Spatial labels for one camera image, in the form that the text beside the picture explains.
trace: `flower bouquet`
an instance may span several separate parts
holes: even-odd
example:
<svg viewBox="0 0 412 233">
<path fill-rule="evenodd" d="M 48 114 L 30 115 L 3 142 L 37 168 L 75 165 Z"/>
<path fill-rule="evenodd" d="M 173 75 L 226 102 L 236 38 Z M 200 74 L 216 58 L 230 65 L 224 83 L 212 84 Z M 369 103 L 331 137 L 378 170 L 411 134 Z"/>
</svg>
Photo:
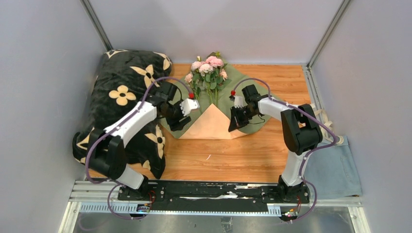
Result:
<svg viewBox="0 0 412 233">
<path fill-rule="evenodd" d="M 201 91 L 209 95 L 210 103 L 218 106 L 219 92 L 230 83 L 224 67 L 227 64 L 220 58 L 220 53 L 208 57 L 202 61 L 197 56 L 197 61 L 190 67 L 190 73 L 186 75 L 185 81 L 192 88 L 195 98 L 198 100 Z"/>
</svg>

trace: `wire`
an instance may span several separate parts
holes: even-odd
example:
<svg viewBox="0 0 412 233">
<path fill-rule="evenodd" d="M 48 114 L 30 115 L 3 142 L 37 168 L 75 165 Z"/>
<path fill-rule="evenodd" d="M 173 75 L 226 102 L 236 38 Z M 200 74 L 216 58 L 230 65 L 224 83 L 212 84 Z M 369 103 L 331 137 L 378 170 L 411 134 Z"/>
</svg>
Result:
<svg viewBox="0 0 412 233">
<path fill-rule="evenodd" d="M 252 125 L 258 125 L 258 124 L 262 124 L 262 123 L 265 123 L 265 119 L 263 119 L 260 115 L 258 115 L 258 117 L 262 120 L 261 122 L 257 122 L 257 123 L 250 123 L 249 122 L 249 124 L 252 124 Z"/>
<path fill-rule="evenodd" d="M 110 190 L 109 195 L 107 196 L 107 206 L 109 207 L 109 211 L 110 211 L 114 216 L 116 216 L 116 217 L 118 217 L 118 218 L 121 218 L 121 219 L 125 219 L 125 220 L 139 220 L 139 219 L 145 218 L 149 212 L 142 213 L 142 214 L 145 215 L 145 216 L 142 216 L 142 217 L 125 217 L 125 216 L 121 216 L 121 215 L 119 215 L 119 214 L 117 214 L 116 212 L 113 211 L 113 208 L 112 208 L 112 206 L 110 205 L 110 196 L 112 195 L 113 191 L 114 191 L 117 187 L 119 187 L 119 186 L 120 186 L 120 184 L 115 185 L 115 186 Z"/>
<path fill-rule="evenodd" d="M 136 113 L 139 112 L 139 110 L 143 107 L 143 104 L 145 103 L 145 100 L 146 100 L 146 98 L 147 98 L 147 95 L 148 95 L 148 93 L 149 93 L 150 88 L 152 88 L 152 86 L 153 86 L 156 82 L 161 81 L 161 80 L 166 80 L 166 79 L 172 79 L 172 80 L 176 80 L 176 81 L 180 82 L 180 83 L 189 91 L 189 93 L 193 93 L 192 90 L 191 90 L 183 81 L 181 81 L 181 80 L 179 80 L 179 79 L 177 79 L 177 78 L 174 78 L 174 77 L 162 77 L 162 78 L 158 78 L 158 79 L 155 80 L 155 82 L 152 82 L 152 83 L 149 85 L 149 87 L 146 89 L 146 92 L 144 93 L 143 98 L 142 98 L 142 100 L 141 100 L 141 103 L 140 103 L 140 105 L 137 107 L 137 109 L 136 109 L 133 113 L 131 113 L 128 117 L 126 117 L 122 122 L 120 122 L 120 123 L 118 124 L 118 127 L 121 127 L 124 123 L 126 123 L 126 122 L 127 122 L 128 120 L 130 120 Z M 97 183 L 102 183 L 102 182 L 107 181 L 107 180 L 95 181 L 95 180 L 93 180 L 92 177 L 90 176 L 90 173 L 89 173 L 89 163 L 90 163 L 91 154 L 93 153 L 93 151 L 95 150 L 95 148 L 97 147 L 97 145 L 98 145 L 101 141 L 103 141 L 105 138 L 107 138 L 109 135 L 111 135 L 112 133 L 114 133 L 115 131 L 117 131 L 117 128 L 118 128 L 118 127 L 114 127 L 112 130 L 110 130 L 109 132 L 105 133 L 102 137 L 98 138 L 98 139 L 96 140 L 96 142 L 94 142 L 93 145 L 91 145 L 90 149 L 87 151 L 87 156 L 86 156 L 86 161 L 85 161 L 86 177 L 87 177 L 87 180 L 89 180 L 89 181 L 92 182 L 92 183 L 97 184 Z"/>
<path fill-rule="evenodd" d="M 314 194 L 313 196 L 314 196 L 314 198 L 313 198 L 313 205 L 310 207 L 310 209 L 309 209 L 305 214 L 303 214 L 302 216 L 300 216 L 300 217 L 298 217 L 297 219 L 294 220 L 294 221 L 299 221 L 299 220 L 305 218 L 306 216 L 308 216 L 308 214 L 310 214 L 310 213 L 313 211 L 313 209 L 315 208 L 316 202 L 317 202 L 317 200 L 318 200 L 318 193 L 317 193 L 316 187 L 315 187 L 311 182 L 307 181 L 307 180 L 305 179 L 305 177 L 302 176 L 303 167 L 305 166 L 305 163 L 307 162 L 307 160 L 309 159 L 309 157 L 310 157 L 310 155 L 311 155 L 312 153 L 314 153 L 314 152 L 317 151 L 317 150 L 321 150 L 321 149 L 324 149 L 324 148 L 328 148 L 328 147 L 334 146 L 334 145 L 338 142 L 338 137 L 337 137 L 337 136 L 333 133 L 333 131 L 332 131 L 331 129 L 329 129 L 326 125 L 322 124 L 320 121 L 318 121 L 318 119 L 316 119 L 315 117 L 313 117 L 313 116 L 311 116 L 310 114 L 306 113 L 305 111 L 301 110 L 300 108 L 295 107 L 295 106 L 293 106 L 293 105 L 291 105 L 291 104 L 289 104 L 289 103 L 287 103 L 287 102 L 283 102 L 283 101 L 277 100 L 277 99 L 275 99 L 275 98 L 272 98 L 272 96 L 271 96 L 271 90 L 270 90 L 269 85 L 268 85 L 265 81 L 263 81 L 263 80 L 261 80 L 261 79 L 257 79 L 257 78 L 247 78 L 247 79 L 244 79 L 244 80 L 238 82 L 238 84 L 235 85 L 235 87 L 233 88 L 233 91 L 236 91 L 236 88 L 237 88 L 242 82 L 247 81 L 247 80 L 256 80 L 256 81 L 259 81 L 259 82 L 263 83 L 263 84 L 268 88 L 268 98 L 269 98 L 271 101 L 276 102 L 276 103 L 279 103 L 279 104 L 282 104 L 282 105 L 285 105 L 285 106 L 287 106 L 287 107 L 289 107 L 289 108 L 293 108 L 293 109 L 297 110 L 299 113 L 303 114 L 304 116 L 306 116 L 307 118 L 309 118 L 310 120 L 312 120 L 312 121 L 314 121 L 316 124 L 318 124 L 320 127 L 324 128 L 324 129 L 332 136 L 332 138 L 333 138 L 332 143 L 327 144 L 327 145 L 324 145 L 324 146 L 321 146 L 321 147 L 317 147 L 317 148 L 309 151 L 307 154 L 305 154 L 304 157 L 303 157 L 302 163 L 300 164 L 300 167 L 299 167 L 299 178 L 302 179 L 302 181 L 303 181 L 304 183 L 310 185 L 310 186 L 313 188 L 313 194 Z M 285 222 L 285 221 L 284 221 L 284 222 L 280 222 L 280 223 L 275 224 L 275 225 L 281 225 L 281 224 L 284 224 L 284 223 L 290 223 L 290 224 L 291 224 L 291 223 L 292 223 L 292 220 L 291 220 L 291 221 L 288 221 L 288 222 Z"/>
<path fill-rule="evenodd" d="M 176 81 L 180 82 L 180 83 L 188 90 L 189 93 L 193 93 L 192 90 L 191 90 L 183 81 L 181 81 L 181 80 L 179 80 L 179 79 L 177 79 L 177 78 L 174 78 L 174 77 L 162 77 L 162 78 L 158 78 L 158 79 L 156 79 L 154 82 L 152 82 L 152 83 L 149 85 L 149 87 L 146 89 L 146 91 L 145 91 L 145 93 L 144 93 L 144 95 L 143 95 L 143 97 L 142 97 L 142 99 L 141 99 L 141 103 L 140 103 L 140 105 L 137 107 L 137 109 L 136 109 L 134 112 L 132 112 L 128 117 L 126 117 L 122 122 L 120 122 L 117 127 L 114 127 L 112 130 L 110 130 L 110 131 L 108 131 L 107 133 L 105 133 L 102 137 L 98 138 L 98 139 L 93 143 L 93 145 L 91 145 L 90 149 L 87 151 L 87 156 L 86 156 L 86 161 L 85 161 L 87 180 L 89 180 L 91 183 L 94 183 L 94 184 L 102 183 L 102 182 L 105 182 L 105 181 L 108 180 L 108 179 L 106 179 L 106 180 L 102 180 L 102 181 L 95 181 L 95 180 L 92 179 L 92 177 L 90 176 L 90 173 L 89 173 L 89 163 L 90 163 L 90 158 L 91 158 L 91 155 L 92 155 L 93 151 L 95 150 L 95 148 L 97 147 L 97 145 L 98 145 L 101 141 L 103 141 L 105 138 L 107 138 L 107 137 L 108 137 L 109 135 L 111 135 L 113 132 L 115 132 L 116 130 L 118 130 L 119 127 L 121 127 L 124 123 L 126 123 L 128 120 L 130 120 L 130 118 L 132 118 L 134 115 L 136 115 L 136 114 L 139 112 L 139 110 L 143 107 L 143 104 L 145 103 L 145 100 L 146 100 L 146 98 L 147 98 L 147 95 L 148 95 L 148 93 L 149 93 L 149 90 L 152 88 L 152 86 L 153 86 L 156 82 L 161 81 L 161 80 L 166 80 L 166 79 L 176 80 Z M 110 196 L 111 196 L 111 194 L 113 193 L 113 190 L 115 190 L 115 188 L 117 188 L 117 187 L 119 187 L 119 186 L 121 186 L 121 185 L 124 185 L 124 184 L 122 184 L 122 183 L 120 183 L 120 182 L 118 182 L 118 181 L 115 181 L 115 180 L 113 180 L 113 181 L 114 181 L 115 183 L 117 183 L 117 185 L 115 185 L 115 186 L 110 190 L 109 195 L 107 196 L 107 205 L 108 205 L 109 211 L 110 211 L 114 216 L 116 216 L 116 217 L 118 217 L 118 218 L 121 218 L 121 219 L 126 219 L 126 220 L 137 220 L 137 219 L 142 219 L 142 218 L 146 217 L 146 216 L 142 216 L 142 217 L 124 217 L 124 216 L 121 216 L 121 215 L 119 215 L 119 214 L 116 214 L 116 213 L 113 211 L 112 207 L 110 206 Z"/>
<path fill-rule="evenodd" d="M 182 95 L 182 91 L 180 90 L 180 88 L 178 87 L 177 88 L 177 90 L 179 91 L 179 93 L 180 93 L 180 100 L 182 100 L 183 99 L 183 95 Z"/>
<path fill-rule="evenodd" d="M 86 217 L 83 217 L 83 213 L 79 213 L 79 220 L 77 221 L 77 225 L 78 225 L 79 228 L 80 228 L 82 231 L 84 231 L 84 232 L 90 232 L 90 231 L 97 230 L 97 229 L 99 229 L 100 227 L 102 227 L 104 224 L 106 224 L 107 221 L 109 220 L 109 218 L 106 219 L 105 221 L 101 222 L 101 223 L 100 223 L 98 226 L 96 226 L 96 227 L 93 227 L 93 228 L 85 228 L 85 227 L 83 226 L 83 224 L 82 224 L 82 220 L 85 219 L 85 218 L 86 218 Z"/>
<path fill-rule="evenodd" d="M 298 199 L 299 199 L 299 201 L 298 201 L 298 203 L 297 203 L 297 212 L 299 213 L 300 212 L 300 207 L 302 207 L 302 201 L 300 200 L 300 197 L 299 196 L 296 196 Z"/>
</svg>

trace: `blue cloth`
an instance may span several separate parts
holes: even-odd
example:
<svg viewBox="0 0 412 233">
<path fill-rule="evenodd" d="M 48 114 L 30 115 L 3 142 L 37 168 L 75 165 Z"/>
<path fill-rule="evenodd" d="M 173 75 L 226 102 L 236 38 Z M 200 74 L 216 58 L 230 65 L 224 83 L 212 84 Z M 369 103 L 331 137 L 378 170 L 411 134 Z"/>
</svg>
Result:
<svg viewBox="0 0 412 233">
<path fill-rule="evenodd" d="M 312 182 L 319 199 L 361 195 L 361 183 L 346 136 L 341 145 L 315 151 L 309 158 L 305 179 Z M 323 140 L 319 146 L 330 144 Z"/>
</svg>

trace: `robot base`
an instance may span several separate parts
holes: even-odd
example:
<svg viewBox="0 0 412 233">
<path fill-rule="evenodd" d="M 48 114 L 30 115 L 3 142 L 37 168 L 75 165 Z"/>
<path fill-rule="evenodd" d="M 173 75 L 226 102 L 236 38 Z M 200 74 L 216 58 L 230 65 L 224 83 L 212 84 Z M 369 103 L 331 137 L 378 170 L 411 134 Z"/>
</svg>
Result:
<svg viewBox="0 0 412 233">
<path fill-rule="evenodd" d="M 118 199 L 125 201 L 147 201 L 149 195 L 137 196 L 121 188 Z M 303 185 L 293 198 L 282 198 L 276 183 L 225 183 L 193 181 L 149 181 L 148 192 L 156 194 L 152 210 L 187 213 L 270 213 L 271 208 L 279 208 L 278 217 L 292 219 L 297 216 L 285 216 L 291 206 L 309 203 L 309 190 Z"/>
</svg>

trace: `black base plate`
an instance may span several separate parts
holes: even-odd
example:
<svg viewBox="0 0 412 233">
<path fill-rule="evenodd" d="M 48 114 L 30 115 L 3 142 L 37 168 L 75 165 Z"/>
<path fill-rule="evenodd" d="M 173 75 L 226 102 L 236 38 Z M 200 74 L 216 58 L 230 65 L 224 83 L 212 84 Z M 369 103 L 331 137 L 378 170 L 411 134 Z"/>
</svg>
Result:
<svg viewBox="0 0 412 233">
<path fill-rule="evenodd" d="M 283 200 L 279 197 L 279 195 L 276 193 L 276 188 L 277 186 L 260 187 L 263 203 L 298 203 L 299 198 L 303 204 L 309 203 L 309 189 L 307 186 L 304 186 L 298 194 L 288 197 L 286 200 Z"/>
<path fill-rule="evenodd" d="M 280 200 L 276 185 L 258 186 L 252 183 L 149 181 L 149 190 L 156 194 L 153 210 L 266 212 L 267 203 L 298 203 L 298 198 Z M 134 196 L 120 188 L 119 200 L 149 200 Z M 309 203 L 307 187 L 298 194 L 302 203 Z"/>
</svg>

